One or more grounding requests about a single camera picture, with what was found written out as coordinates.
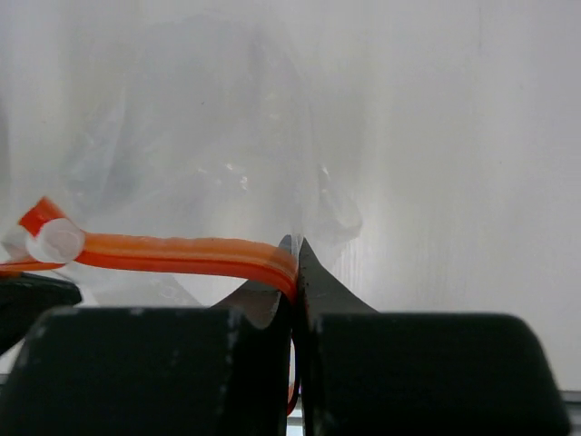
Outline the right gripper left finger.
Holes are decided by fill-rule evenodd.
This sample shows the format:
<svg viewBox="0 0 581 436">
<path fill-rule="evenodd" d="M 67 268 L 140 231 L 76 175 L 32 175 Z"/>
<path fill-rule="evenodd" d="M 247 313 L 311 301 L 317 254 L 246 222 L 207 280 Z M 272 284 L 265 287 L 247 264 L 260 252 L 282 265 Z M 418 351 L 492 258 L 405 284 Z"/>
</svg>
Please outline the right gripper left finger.
<svg viewBox="0 0 581 436">
<path fill-rule="evenodd" d="M 4 435 L 282 435 L 291 300 L 244 282 L 209 308 L 81 307 L 79 289 L 1 282 Z"/>
</svg>

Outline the clear zip top bag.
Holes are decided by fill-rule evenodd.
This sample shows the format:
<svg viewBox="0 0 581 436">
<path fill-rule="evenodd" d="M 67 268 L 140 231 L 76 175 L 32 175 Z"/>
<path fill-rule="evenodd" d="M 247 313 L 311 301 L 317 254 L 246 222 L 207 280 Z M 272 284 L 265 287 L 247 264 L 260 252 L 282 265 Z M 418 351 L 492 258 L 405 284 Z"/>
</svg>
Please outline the clear zip top bag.
<svg viewBox="0 0 581 436">
<path fill-rule="evenodd" d="M 402 159 L 400 1 L 4 1 L 1 238 L 17 263 L 161 305 L 240 274 L 285 322 L 300 244 L 432 240 Z"/>
</svg>

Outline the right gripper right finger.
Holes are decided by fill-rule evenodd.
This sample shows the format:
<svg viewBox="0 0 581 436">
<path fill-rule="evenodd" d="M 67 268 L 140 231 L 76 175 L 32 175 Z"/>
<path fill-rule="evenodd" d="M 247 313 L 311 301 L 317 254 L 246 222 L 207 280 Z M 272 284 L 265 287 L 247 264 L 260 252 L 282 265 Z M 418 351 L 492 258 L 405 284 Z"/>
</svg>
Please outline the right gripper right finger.
<svg viewBox="0 0 581 436">
<path fill-rule="evenodd" d="M 308 435 L 567 435 L 540 340 L 492 312 L 380 312 L 299 254 L 299 359 Z"/>
</svg>

